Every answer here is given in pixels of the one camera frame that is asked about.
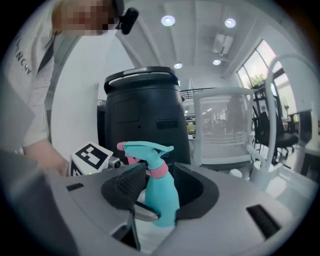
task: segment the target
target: ceiling light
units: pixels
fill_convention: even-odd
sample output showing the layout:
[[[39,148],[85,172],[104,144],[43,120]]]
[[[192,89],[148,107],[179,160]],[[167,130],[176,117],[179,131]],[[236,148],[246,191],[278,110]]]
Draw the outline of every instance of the ceiling light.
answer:
[[[213,65],[220,65],[221,64],[221,60],[220,59],[215,59],[212,64]]]
[[[181,62],[178,62],[178,63],[176,63],[176,64],[174,64],[174,66],[173,66],[175,69],[181,69],[182,68],[182,63]]]
[[[233,19],[233,18],[227,18],[225,21],[224,21],[224,25],[227,27],[227,28],[234,28],[236,26],[236,21]]]
[[[166,15],[166,16],[162,17],[161,23],[162,23],[162,25],[164,25],[166,27],[170,27],[176,23],[176,19],[173,16]]]

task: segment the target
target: black trash bin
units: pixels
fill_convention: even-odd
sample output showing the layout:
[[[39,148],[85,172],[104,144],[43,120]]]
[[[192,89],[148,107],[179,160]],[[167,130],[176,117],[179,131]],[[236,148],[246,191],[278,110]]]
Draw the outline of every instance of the black trash bin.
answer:
[[[174,146],[163,159],[190,164],[189,140],[178,79],[169,67],[135,68],[108,76],[104,90],[105,147],[128,163],[117,143],[147,141]]]

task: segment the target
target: metal railing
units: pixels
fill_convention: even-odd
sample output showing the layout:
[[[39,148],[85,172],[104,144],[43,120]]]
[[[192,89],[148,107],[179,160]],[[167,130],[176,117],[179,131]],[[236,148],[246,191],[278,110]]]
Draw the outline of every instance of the metal railing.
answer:
[[[190,90],[181,90],[180,94],[185,100],[193,99],[194,94],[198,92],[203,92],[204,90],[209,90],[209,89],[214,89],[215,87],[212,88],[201,88],[201,89],[190,89]]]

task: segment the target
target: spray nozzle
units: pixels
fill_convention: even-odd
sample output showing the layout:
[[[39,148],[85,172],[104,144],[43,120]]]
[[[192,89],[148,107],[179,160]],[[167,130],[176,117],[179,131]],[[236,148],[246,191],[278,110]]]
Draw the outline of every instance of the spray nozzle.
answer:
[[[119,142],[116,147],[125,152],[129,164],[138,163],[140,160],[146,161],[152,177],[157,178],[168,171],[168,166],[161,156],[174,150],[173,146],[163,146],[148,141]]]

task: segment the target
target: black slot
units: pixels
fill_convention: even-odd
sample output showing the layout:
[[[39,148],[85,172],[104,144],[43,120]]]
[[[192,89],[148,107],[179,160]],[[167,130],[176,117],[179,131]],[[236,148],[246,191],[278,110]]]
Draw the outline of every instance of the black slot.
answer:
[[[281,229],[281,226],[278,225],[261,205],[251,206],[246,208],[246,210],[264,235],[265,239],[272,237]]]
[[[158,130],[173,129],[178,127],[179,127],[178,120],[156,121],[156,128]]]
[[[132,214],[130,214],[127,224],[121,226],[112,235],[112,237],[138,251],[141,250],[141,246],[137,235],[136,223]]]
[[[80,189],[80,188],[82,188],[82,187],[84,187],[83,184],[81,184],[81,183],[76,183],[76,184],[72,184],[72,185],[66,186],[66,189],[67,189],[68,191],[72,191],[72,190]]]

